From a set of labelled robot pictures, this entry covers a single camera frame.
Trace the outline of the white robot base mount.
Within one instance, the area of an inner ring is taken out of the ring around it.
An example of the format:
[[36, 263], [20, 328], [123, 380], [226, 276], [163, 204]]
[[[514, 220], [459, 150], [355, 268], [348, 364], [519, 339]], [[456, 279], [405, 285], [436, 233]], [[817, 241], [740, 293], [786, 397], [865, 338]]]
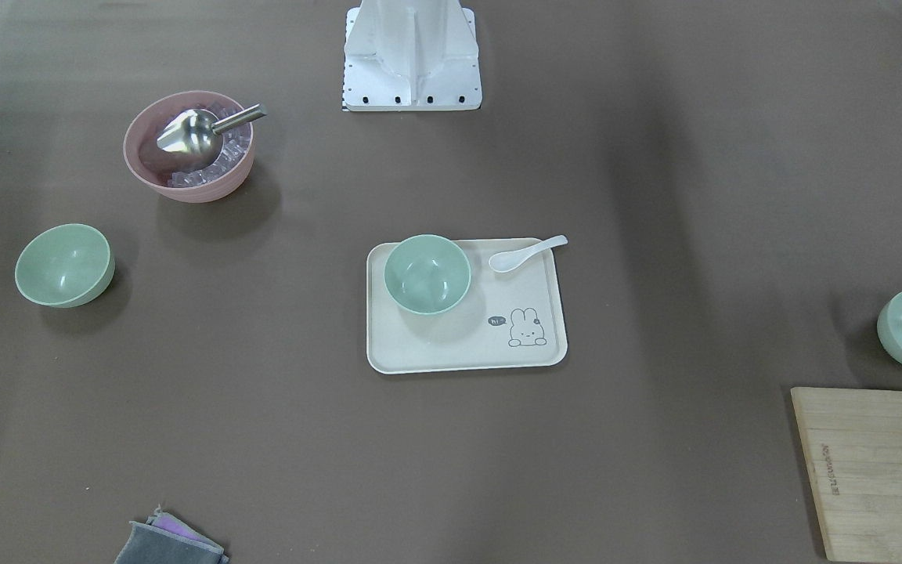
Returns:
[[458, 1], [362, 1], [345, 18], [341, 108], [478, 110], [475, 14]]

